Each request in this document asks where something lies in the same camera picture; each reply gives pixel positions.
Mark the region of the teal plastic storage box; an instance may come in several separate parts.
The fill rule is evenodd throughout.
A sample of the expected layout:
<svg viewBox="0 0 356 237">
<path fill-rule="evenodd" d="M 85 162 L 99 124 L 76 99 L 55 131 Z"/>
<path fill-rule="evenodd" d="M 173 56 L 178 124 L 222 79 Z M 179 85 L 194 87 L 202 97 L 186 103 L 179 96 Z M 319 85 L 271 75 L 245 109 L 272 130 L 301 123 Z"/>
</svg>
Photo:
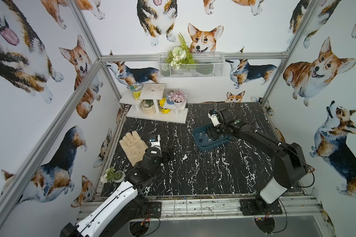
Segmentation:
<svg viewBox="0 0 356 237">
<path fill-rule="evenodd" d="M 207 133 L 208 135 L 210 135 L 209 132 L 210 132 L 210 129 L 212 129 L 212 128 L 214 128 L 213 124 L 209 123 L 209 124 L 197 127 L 192 131 L 193 139 L 195 141 L 197 148 L 200 151 L 207 151 L 210 149 L 214 149 L 216 147 L 219 147 L 219 146 L 226 144 L 229 141 L 233 140 L 231 135 L 223 135 L 223 134 L 220 134 L 217 137 L 214 137 L 214 136 L 206 137 L 205 134 Z"/>
</svg>

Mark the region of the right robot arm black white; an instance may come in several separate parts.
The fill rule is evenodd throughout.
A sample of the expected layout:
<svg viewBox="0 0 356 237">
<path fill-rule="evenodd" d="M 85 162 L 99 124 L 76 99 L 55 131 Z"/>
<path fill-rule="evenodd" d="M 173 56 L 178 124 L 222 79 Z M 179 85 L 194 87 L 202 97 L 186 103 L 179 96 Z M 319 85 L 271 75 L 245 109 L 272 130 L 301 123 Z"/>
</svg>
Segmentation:
<svg viewBox="0 0 356 237">
<path fill-rule="evenodd" d="M 208 117 L 212 122 L 207 128 L 210 138 L 229 135 L 244 140 L 272 159 L 273 177 L 256 196 L 255 205 L 260 212 L 266 212 L 271 204 L 310 172 L 299 144 L 280 142 L 259 132 L 251 123 L 234 118 L 227 109 L 210 110 Z"/>
</svg>

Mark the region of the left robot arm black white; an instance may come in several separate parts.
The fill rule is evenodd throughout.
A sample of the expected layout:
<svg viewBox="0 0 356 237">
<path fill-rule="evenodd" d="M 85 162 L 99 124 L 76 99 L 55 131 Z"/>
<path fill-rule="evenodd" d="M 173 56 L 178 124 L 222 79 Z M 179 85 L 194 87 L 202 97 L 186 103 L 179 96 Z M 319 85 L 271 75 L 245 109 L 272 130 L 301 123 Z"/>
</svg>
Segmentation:
<svg viewBox="0 0 356 237">
<path fill-rule="evenodd" d="M 61 237 L 104 237 L 116 233 L 127 222 L 138 217 L 151 217 L 156 207 L 151 206 L 141 192 L 157 178 L 161 164 L 173 159 L 174 151 L 159 147 L 147 148 L 143 159 L 137 162 L 117 190 L 96 210 L 82 221 L 68 223 L 60 232 Z"/>
</svg>

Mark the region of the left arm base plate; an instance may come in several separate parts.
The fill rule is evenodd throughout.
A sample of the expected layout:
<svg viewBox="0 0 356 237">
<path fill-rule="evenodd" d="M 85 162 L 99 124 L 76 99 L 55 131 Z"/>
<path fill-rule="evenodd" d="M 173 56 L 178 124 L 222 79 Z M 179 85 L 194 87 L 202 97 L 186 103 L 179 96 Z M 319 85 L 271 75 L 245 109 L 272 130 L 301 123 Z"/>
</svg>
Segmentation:
<svg viewBox="0 0 356 237">
<path fill-rule="evenodd" d="M 162 202 L 148 201 L 145 203 L 137 203 L 134 200 L 128 203 L 120 212 L 122 217 L 133 219 L 145 219 L 150 216 L 160 218 L 162 211 Z"/>
</svg>

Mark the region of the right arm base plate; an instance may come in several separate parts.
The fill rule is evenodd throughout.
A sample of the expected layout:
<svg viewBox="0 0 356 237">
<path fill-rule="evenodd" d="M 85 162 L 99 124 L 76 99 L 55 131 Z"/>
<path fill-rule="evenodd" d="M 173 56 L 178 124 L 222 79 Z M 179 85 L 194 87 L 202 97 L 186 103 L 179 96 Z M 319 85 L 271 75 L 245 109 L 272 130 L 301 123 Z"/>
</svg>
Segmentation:
<svg viewBox="0 0 356 237">
<path fill-rule="evenodd" d="M 271 204 L 266 204 L 261 199 L 240 199 L 239 203 L 240 210 L 244 216 L 280 215 L 283 213 L 277 200 Z"/>
</svg>

